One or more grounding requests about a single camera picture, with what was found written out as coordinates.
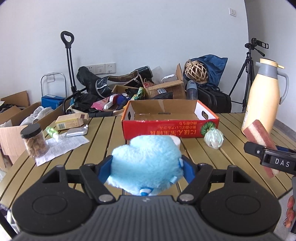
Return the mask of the person's right hand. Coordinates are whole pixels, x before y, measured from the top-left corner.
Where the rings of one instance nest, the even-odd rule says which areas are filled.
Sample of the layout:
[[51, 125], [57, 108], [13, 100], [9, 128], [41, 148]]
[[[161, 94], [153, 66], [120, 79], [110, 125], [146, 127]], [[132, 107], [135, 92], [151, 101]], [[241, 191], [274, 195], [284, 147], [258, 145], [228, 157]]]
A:
[[295, 199], [293, 196], [291, 196], [287, 202], [286, 218], [285, 218], [285, 221], [283, 222], [283, 225], [286, 228], [290, 228], [290, 226], [292, 225], [295, 219], [295, 212], [293, 210], [294, 204], [295, 204]]

